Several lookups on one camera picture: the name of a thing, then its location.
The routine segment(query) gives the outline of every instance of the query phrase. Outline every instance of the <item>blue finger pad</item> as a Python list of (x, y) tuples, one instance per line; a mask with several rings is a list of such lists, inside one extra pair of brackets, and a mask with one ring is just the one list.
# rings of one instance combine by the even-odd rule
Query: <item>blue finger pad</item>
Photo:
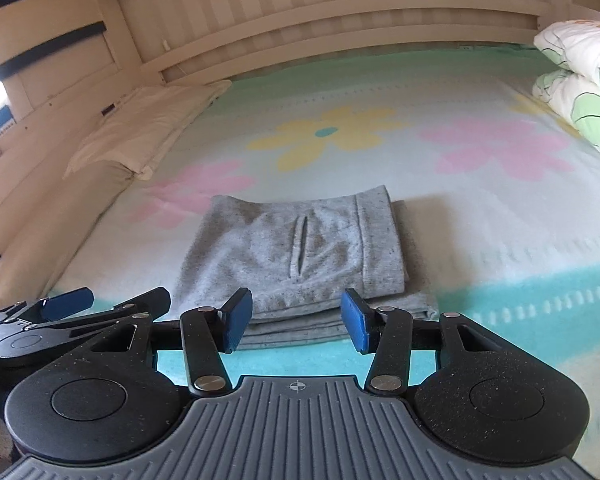
[(224, 332), (224, 352), (231, 353), (238, 348), (244, 330), (253, 315), (253, 297), (247, 293), (234, 307), (226, 320), (226, 331)]
[(58, 321), (87, 310), (93, 304), (93, 293), (87, 288), (77, 288), (71, 292), (49, 298), (42, 308), (42, 316), (47, 321)]
[(356, 350), (363, 354), (369, 352), (369, 334), (366, 331), (365, 317), (346, 292), (343, 292), (340, 297), (340, 315)]

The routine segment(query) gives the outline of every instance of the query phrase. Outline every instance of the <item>wooden headboard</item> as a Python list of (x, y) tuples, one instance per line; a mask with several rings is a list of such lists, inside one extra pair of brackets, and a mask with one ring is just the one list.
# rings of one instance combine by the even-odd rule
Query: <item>wooden headboard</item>
[[(539, 24), (568, 18), (570, 3), (121, 0), (129, 29), (140, 40), (142, 74), (163, 74), (173, 84), (209, 82), (301, 57), (364, 46), (423, 41), (529, 44)], [(149, 15), (154, 18), (147, 23)], [(172, 50), (164, 52), (162, 40), (167, 40)]]

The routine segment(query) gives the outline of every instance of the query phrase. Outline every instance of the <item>bed sheet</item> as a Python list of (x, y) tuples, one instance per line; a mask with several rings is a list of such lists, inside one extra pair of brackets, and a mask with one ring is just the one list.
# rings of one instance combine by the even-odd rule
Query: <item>bed sheet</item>
[[(56, 285), (96, 308), (174, 290), (215, 194), (288, 202), (384, 184), (416, 282), (586, 391), (578, 450), (600, 477), (600, 154), (534, 101), (553, 65), (515, 48), (316, 62), (236, 82), (180, 137), (154, 178), (103, 216)], [(182, 358), (161, 370), (182, 382)], [(433, 370), (416, 352), (411, 379)], [(366, 375), (347, 341), (236, 352), (240, 374)]]

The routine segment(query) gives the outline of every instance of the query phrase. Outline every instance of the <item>flower pattern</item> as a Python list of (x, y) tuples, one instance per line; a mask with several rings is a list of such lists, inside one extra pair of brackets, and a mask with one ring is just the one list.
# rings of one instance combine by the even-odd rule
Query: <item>flower pattern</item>
[(148, 200), (132, 213), (130, 221), (154, 218), (158, 227), (173, 229), (192, 213), (204, 214), (214, 195), (255, 184), (253, 177), (231, 174), (240, 165), (240, 160), (225, 160), (183, 168), (174, 178), (147, 187)]
[(575, 137), (576, 139), (582, 138), (579, 131), (562, 117), (556, 115), (547, 103), (542, 102), (540, 99), (526, 97), (522, 94), (517, 94), (515, 99), (516, 103), (509, 107), (510, 111), (525, 115), (549, 115), (571, 137)]
[(511, 178), (530, 182), (541, 180), (547, 170), (573, 170), (571, 164), (553, 155), (569, 145), (569, 137), (539, 133), (529, 121), (493, 124), (463, 119), (451, 126), (423, 131), (420, 137), (454, 146), (438, 160), (437, 173), (468, 173), (491, 160), (497, 161)]
[(323, 113), (318, 120), (298, 120), (280, 124), (274, 136), (254, 140), (249, 150), (286, 148), (277, 162), (279, 171), (293, 171), (315, 162), (328, 144), (345, 152), (368, 150), (382, 143), (376, 132), (393, 130), (403, 123), (390, 120), (390, 108), (370, 108), (354, 112), (345, 106)]

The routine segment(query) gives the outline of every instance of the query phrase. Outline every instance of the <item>gray fabric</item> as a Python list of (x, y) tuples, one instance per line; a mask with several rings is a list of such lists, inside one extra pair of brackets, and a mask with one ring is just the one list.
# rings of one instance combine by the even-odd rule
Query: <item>gray fabric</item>
[(170, 317), (220, 306), (247, 286), (254, 314), (242, 348), (331, 340), (346, 335), (338, 305), (347, 287), (429, 319), (429, 298), (405, 292), (406, 279), (384, 186), (291, 203), (216, 196), (182, 266)]

